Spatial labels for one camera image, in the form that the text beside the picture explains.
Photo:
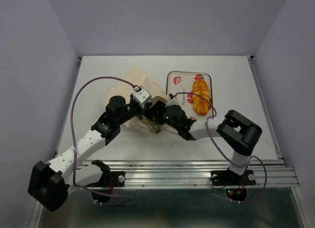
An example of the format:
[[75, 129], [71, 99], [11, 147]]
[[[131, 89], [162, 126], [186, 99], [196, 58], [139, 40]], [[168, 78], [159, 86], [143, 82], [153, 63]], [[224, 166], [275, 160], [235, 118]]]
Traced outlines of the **metal tongs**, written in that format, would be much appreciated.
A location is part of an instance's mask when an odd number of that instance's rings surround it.
[[159, 134], [159, 133], [161, 132], [160, 125], [156, 123], [155, 119], [148, 120], [148, 122], [150, 123], [151, 128], [152, 128], [152, 131], [153, 131], [155, 134]]

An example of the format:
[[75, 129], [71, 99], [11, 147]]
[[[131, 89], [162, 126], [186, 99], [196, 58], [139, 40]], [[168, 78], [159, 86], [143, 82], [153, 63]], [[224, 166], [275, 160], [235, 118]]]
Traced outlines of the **beige paper bag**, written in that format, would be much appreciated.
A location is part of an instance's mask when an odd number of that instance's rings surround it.
[[136, 93], [130, 85], [119, 81], [101, 99], [103, 106], [106, 106], [113, 96], [122, 96], [127, 103], [129, 103], [130, 99], [134, 99], [140, 104], [141, 110], [144, 109], [146, 103], [156, 104], [159, 100], [163, 103], [169, 101], [169, 97], [159, 84], [151, 76], [135, 66], [131, 67], [123, 75], [123, 79], [136, 85], [136, 89], [140, 92]]

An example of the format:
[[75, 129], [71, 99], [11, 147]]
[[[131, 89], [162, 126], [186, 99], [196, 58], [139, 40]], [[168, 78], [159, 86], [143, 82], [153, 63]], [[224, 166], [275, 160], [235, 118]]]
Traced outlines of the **fake twisted bread loaf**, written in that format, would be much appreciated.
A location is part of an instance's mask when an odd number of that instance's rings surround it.
[[197, 115], [206, 116], [211, 106], [210, 92], [207, 83], [204, 80], [195, 80], [193, 84], [193, 108]]

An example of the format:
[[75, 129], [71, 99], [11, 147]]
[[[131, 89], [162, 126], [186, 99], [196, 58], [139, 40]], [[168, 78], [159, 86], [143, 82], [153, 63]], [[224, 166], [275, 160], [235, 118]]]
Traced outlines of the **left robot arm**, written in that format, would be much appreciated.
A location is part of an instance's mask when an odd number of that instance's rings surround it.
[[56, 158], [33, 166], [28, 193], [50, 212], [56, 211], [68, 197], [67, 180], [77, 165], [107, 146], [120, 133], [122, 124], [142, 117], [151, 104], [150, 95], [131, 94], [129, 103], [122, 96], [111, 97], [105, 112], [78, 142]]

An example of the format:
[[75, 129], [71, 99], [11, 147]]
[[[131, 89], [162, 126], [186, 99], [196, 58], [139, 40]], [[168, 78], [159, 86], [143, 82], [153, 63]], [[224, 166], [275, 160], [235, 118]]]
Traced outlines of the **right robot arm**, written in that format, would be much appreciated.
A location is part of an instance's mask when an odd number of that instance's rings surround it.
[[[226, 177], [232, 184], [244, 179], [244, 172], [262, 134], [260, 126], [235, 110], [229, 110], [222, 119], [193, 120], [186, 116], [179, 105], [158, 101], [144, 116], [157, 125], [170, 126], [187, 141], [209, 137], [220, 154], [230, 163]], [[214, 141], [215, 137], [221, 137], [233, 149], [231, 159], [219, 148]]]

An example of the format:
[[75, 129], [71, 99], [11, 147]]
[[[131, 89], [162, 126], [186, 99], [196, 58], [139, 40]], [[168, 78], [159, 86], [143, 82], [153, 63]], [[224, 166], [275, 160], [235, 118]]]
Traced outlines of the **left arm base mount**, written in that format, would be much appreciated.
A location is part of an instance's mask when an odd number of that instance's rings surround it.
[[100, 193], [108, 195], [114, 194], [115, 187], [124, 187], [126, 173], [124, 171], [112, 171], [111, 168], [100, 160], [92, 161], [93, 165], [96, 165], [102, 172], [97, 182], [91, 183], [88, 187], [100, 187], [104, 190], [97, 190]]

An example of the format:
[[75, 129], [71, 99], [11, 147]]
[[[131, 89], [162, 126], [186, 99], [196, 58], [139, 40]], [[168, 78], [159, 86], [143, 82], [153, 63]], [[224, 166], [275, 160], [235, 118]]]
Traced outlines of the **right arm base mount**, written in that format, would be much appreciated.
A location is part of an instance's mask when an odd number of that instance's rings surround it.
[[226, 196], [234, 201], [243, 202], [247, 197], [246, 186], [256, 185], [255, 175], [252, 170], [245, 170], [243, 175], [237, 175], [227, 170], [213, 170], [209, 179], [213, 189], [225, 189]]

